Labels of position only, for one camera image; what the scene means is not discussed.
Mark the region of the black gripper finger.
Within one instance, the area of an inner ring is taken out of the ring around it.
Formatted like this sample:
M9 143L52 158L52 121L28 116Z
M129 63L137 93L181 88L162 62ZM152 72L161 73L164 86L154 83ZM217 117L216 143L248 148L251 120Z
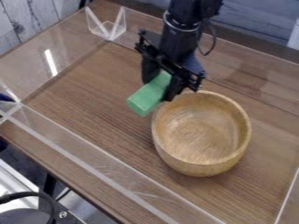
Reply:
M162 98L164 102L170 102L185 88L185 79L181 76L172 76L162 73Z
M141 58L141 80L146 84L160 73L160 65L149 55L144 54Z

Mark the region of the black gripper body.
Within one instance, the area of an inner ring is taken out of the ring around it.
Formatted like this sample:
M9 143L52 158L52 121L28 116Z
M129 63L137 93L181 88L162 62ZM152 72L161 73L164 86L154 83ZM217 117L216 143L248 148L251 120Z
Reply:
M141 54L149 55L164 70L172 76L181 76L185 79L185 87L196 91L205 78L205 71L201 63L195 57L197 41L201 37L201 30L197 25L191 27L176 27L162 25L162 32L157 33L140 29L138 40L134 49Z

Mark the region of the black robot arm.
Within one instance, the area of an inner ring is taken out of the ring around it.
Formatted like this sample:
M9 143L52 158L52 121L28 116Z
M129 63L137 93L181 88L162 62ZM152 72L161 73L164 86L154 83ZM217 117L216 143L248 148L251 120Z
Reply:
M220 14L223 0L170 0L162 14L162 32L138 30L134 49L141 54L141 80L149 84L160 72L169 74L160 102L170 102L185 88L196 92L205 70L196 52L207 56L216 45L211 19Z

